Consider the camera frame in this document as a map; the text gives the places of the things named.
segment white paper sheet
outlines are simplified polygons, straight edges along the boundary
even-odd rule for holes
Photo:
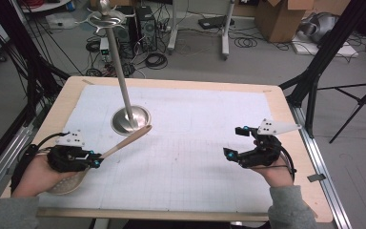
[[[152,130],[90,169],[64,196],[42,194],[40,205],[61,208],[195,212],[266,212],[269,187],[259,174],[228,161],[223,147],[252,150],[252,137],[235,127],[272,119],[264,94],[128,88],[133,105],[146,108]],[[89,85],[64,131],[81,130],[85,150],[104,153],[125,137],[111,127],[124,107],[118,87]]]

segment person's arm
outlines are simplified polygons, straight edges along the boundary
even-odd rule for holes
[[[260,173],[271,187],[273,206],[268,214],[272,228],[317,228],[312,209],[302,200],[301,188],[294,185],[281,157],[270,167],[256,166],[252,169]]]
[[[37,195],[49,190],[61,179],[75,174],[58,173],[50,167],[47,156],[36,156],[11,197],[0,199],[0,228],[36,228]]]

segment white bracket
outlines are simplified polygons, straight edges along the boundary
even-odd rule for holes
[[[85,140],[82,136],[80,130],[69,132],[69,134],[60,136],[55,140],[57,145],[63,146],[75,146],[75,147],[83,147],[85,146]]]
[[[292,124],[287,122],[277,122],[273,120],[263,119],[257,133],[260,135],[279,135],[286,132],[299,130],[302,126],[300,124]]]

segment wooden handle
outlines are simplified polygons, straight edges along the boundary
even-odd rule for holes
[[[124,146],[129,145],[130,143],[132,143],[135,140],[137,140],[139,137],[141,137],[144,134],[146,134],[147,132],[149,132],[152,127],[153,127],[152,125],[147,125],[147,126],[144,126],[141,129],[139,129],[138,131],[132,133],[132,135],[127,136],[124,140],[122,140],[116,146],[114,146],[111,149],[109,149],[108,152],[104,153],[100,158],[103,158],[104,159],[104,158],[106,158],[106,157],[114,154],[118,150],[121,150]]]

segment computer tower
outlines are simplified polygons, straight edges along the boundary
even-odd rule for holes
[[[138,19],[139,42],[143,52],[156,51],[156,22],[153,11],[148,6],[138,7],[136,9]]]
[[[134,8],[131,6],[118,6],[115,10],[122,12],[125,15],[134,14]],[[114,35],[119,46],[120,58],[131,59],[134,57],[133,47],[137,41],[138,31],[134,17],[126,17],[121,23],[122,27],[114,27]]]

